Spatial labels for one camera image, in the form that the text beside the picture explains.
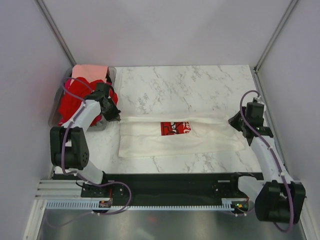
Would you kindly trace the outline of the right aluminium frame post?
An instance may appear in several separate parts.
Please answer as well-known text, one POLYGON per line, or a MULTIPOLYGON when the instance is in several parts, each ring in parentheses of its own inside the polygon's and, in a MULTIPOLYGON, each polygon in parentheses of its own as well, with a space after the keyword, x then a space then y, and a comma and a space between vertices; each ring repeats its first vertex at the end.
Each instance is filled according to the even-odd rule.
POLYGON ((275 45, 277 39, 279 38, 280 34, 282 33, 283 29, 285 28, 287 22, 289 21, 291 15, 293 14, 294 10, 296 9, 297 5, 299 4, 300 0, 291 0, 286 7, 284 13, 282 14, 279 22, 276 25, 275 30, 273 31, 271 37, 269 38, 265 48, 263 49, 257 63, 251 67, 253 72, 257 74, 262 67, 263 63, 265 62, 269 52, 272 50, 273 46, 275 45))

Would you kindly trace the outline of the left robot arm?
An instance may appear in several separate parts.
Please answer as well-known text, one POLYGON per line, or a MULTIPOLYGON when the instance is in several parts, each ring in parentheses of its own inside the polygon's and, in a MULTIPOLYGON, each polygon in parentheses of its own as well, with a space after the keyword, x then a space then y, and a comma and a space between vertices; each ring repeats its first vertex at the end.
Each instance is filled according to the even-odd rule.
POLYGON ((113 87, 108 82, 98 82, 95 90, 91 90, 85 97, 69 92, 64 86, 62 89, 79 99, 81 104, 63 125, 51 128, 51 163, 60 167, 66 176, 74 175, 91 184, 92 191, 99 197, 104 197, 109 193, 110 185, 103 180, 104 172, 90 161, 85 132, 99 115, 108 122, 121 120, 121 111, 110 96, 113 87))

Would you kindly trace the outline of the left aluminium frame post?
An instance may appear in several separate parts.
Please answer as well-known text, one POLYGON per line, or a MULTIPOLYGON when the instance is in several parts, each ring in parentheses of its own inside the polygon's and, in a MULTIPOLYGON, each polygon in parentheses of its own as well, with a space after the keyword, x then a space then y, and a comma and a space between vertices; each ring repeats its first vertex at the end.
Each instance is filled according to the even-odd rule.
POLYGON ((61 31, 59 30, 49 8, 47 7, 46 3, 44 0, 35 0, 34 1, 35 4, 37 5, 40 13, 42 14, 42 16, 44 17, 47 25, 49 26, 50 30, 52 31, 58 45, 60 46, 60 48, 62 49, 63 54, 65 55, 65 57, 67 58, 68 62, 70 63, 70 65, 72 67, 74 67, 77 62, 73 56, 73 54, 71 53, 70 48, 67 45, 67 42, 65 41, 61 31))

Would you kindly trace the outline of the white Coca-Cola t-shirt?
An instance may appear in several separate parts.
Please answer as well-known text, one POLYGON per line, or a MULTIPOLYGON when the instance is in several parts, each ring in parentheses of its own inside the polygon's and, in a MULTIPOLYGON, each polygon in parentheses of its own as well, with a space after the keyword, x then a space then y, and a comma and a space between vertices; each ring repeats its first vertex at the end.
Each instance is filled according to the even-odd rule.
POLYGON ((237 152, 244 141, 220 111, 123 115, 120 158, 237 152))

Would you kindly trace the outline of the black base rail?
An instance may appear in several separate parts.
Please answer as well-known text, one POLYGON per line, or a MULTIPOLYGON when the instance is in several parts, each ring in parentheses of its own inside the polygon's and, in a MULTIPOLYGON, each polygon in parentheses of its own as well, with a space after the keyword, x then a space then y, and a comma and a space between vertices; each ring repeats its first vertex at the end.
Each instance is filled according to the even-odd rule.
POLYGON ((263 180, 260 172, 230 173, 132 173, 106 174, 103 182, 110 186, 82 185, 81 196, 108 198, 125 205, 200 205, 218 204, 222 199, 244 199, 238 189, 238 175, 250 174, 263 180))

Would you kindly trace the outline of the pink t-shirt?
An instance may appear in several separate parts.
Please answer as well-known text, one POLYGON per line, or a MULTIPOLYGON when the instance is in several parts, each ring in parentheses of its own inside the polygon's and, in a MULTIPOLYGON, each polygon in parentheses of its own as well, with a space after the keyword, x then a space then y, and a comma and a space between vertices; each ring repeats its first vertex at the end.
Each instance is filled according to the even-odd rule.
POLYGON ((89 83, 96 80, 107 82, 108 66, 91 65, 91 64, 77 64, 72 68, 72 78, 82 77, 89 83))

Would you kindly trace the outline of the aluminium frame post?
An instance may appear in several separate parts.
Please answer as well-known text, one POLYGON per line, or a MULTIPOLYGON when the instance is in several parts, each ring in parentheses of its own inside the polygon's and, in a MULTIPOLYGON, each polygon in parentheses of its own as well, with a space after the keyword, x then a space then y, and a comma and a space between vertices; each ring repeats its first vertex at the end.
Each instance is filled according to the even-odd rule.
POLYGON ((35 0, 34 1, 35 4, 37 5, 40 13, 42 14, 42 16, 44 17, 47 25, 49 26, 50 30, 52 31, 58 45, 60 46, 60 48, 62 49, 63 54, 65 55, 65 57, 67 58, 68 62, 70 63, 70 65, 72 67, 74 67, 77 62, 73 56, 73 54, 71 53, 70 48, 67 45, 67 42, 65 41, 61 31, 59 30, 49 8, 47 7, 46 3, 44 0, 35 0))
POLYGON ((291 15, 293 14, 294 10, 296 9, 297 5, 299 4, 300 0, 291 0, 286 7, 284 13, 282 14, 279 22, 276 25, 275 30, 273 31, 271 37, 269 38, 265 48, 263 49, 257 63, 251 67, 253 72, 257 74, 262 67, 263 63, 265 62, 269 52, 272 50, 273 46, 275 45, 277 39, 279 38, 280 34, 282 33, 283 29, 285 28, 287 22, 289 21, 291 15))

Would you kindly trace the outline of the red t-shirt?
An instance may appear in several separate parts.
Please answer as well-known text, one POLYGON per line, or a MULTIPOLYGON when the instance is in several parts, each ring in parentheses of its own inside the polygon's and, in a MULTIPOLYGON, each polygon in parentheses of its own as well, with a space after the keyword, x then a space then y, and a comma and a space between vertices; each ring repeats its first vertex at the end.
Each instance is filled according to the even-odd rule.
MULTIPOLYGON (((84 99, 94 91, 98 83, 104 82, 110 86, 112 85, 110 78, 88 81, 86 78, 79 76, 77 79, 79 79, 79 81, 68 79, 64 86, 70 93, 81 99, 84 99)), ((81 99, 71 96, 69 93, 64 93, 58 108, 58 112, 61 115, 61 119, 58 122, 59 126, 67 122, 78 110, 83 102, 81 99)))

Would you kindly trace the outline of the grey plastic bin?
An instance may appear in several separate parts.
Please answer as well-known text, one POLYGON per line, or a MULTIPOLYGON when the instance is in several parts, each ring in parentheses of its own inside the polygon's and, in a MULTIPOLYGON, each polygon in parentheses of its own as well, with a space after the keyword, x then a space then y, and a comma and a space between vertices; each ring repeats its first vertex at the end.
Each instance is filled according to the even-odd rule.
MULTIPOLYGON (((50 127, 60 127, 61 125, 58 125, 60 119, 61 119, 61 115, 59 113, 59 107, 60 107, 60 103, 61 103, 61 99, 62 97, 64 96, 64 93, 68 93, 70 94, 71 96, 77 98, 77 99, 81 99, 80 97, 70 93, 66 88, 65 88, 65 83, 67 82, 67 80, 76 80, 76 81, 79 81, 79 79, 77 78, 73 78, 72 77, 72 70, 73 70, 73 67, 69 68, 64 77, 62 78, 62 81, 61 83, 63 84, 62 86, 60 86, 58 88, 58 90, 56 91, 55 93, 55 96, 54 96, 54 100, 53 100, 53 105, 52 105, 52 108, 51 108, 51 112, 50 112, 50 115, 49 115, 49 119, 48 119, 48 125, 50 127)), ((115 93, 114 96, 112 97, 112 99, 114 100, 115 104, 118 103, 118 95, 115 93)))

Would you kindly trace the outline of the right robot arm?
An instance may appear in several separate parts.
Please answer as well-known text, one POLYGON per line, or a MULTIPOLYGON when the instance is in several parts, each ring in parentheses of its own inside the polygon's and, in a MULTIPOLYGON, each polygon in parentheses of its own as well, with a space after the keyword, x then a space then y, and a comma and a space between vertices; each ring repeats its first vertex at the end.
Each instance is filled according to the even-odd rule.
POLYGON ((262 222, 297 224, 300 220, 306 190, 287 172, 280 156, 273 148, 275 143, 271 129, 264 126, 264 105, 253 100, 228 120, 242 132, 254 152, 263 175, 258 180, 250 174, 239 174, 229 184, 235 197, 247 195, 254 202, 257 219, 262 222))

